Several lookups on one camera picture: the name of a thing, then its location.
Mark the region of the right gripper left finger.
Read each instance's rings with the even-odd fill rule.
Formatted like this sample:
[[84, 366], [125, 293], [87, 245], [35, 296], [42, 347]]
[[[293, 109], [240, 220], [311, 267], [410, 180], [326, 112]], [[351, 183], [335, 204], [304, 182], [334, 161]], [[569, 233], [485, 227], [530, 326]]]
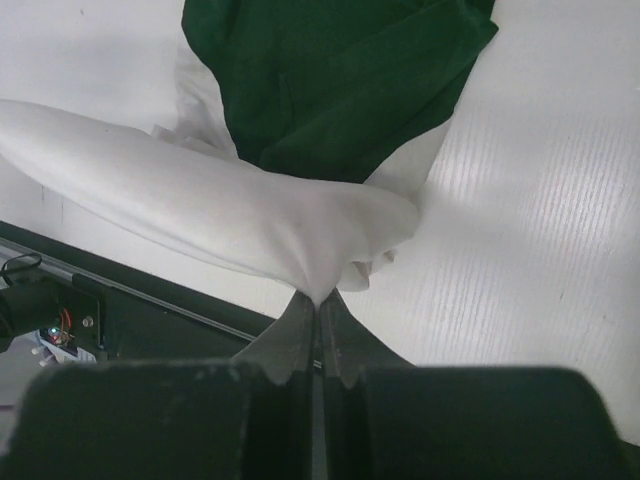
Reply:
[[228, 360], [69, 364], [22, 398], [5, 479], [308, 479], [314, 306]]

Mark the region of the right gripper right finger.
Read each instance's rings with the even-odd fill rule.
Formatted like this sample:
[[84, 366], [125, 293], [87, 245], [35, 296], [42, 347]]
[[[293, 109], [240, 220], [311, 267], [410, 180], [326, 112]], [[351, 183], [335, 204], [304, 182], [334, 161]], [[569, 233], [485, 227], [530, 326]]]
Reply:
[[333, 479], [635, 479], [603, 400], [562, 367], [418, 367], [332, 294], [319, 310]]

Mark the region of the white and green t-shirt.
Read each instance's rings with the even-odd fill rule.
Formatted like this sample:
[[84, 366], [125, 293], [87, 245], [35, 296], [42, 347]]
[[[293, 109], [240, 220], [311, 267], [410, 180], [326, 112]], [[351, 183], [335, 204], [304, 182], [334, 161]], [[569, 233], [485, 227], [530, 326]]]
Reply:
[[1, 156], [165, 248], [322, 303], [419, 224], [490, 1], [188, 1], [179, 121], [151, 132], [19, 100]]

